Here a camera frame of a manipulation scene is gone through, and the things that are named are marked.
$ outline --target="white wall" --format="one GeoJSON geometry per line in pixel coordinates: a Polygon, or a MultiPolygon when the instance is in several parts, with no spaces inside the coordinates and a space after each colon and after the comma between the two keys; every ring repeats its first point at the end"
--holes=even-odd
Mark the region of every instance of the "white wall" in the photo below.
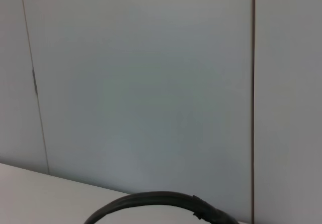
{"type": "Polygon", "coordinates": [[[251,0],[25,0],[50,173],[250,221],[251,0]]]}
{"type": "Polygon", "coordinates": [[[47,173],[22,0],[0,0],[0,163],[47,173]]]}
{"type": "Polygon", "coordinates": [[[257,0],[256,224],[322,221],[322,0],[257,0]]]}

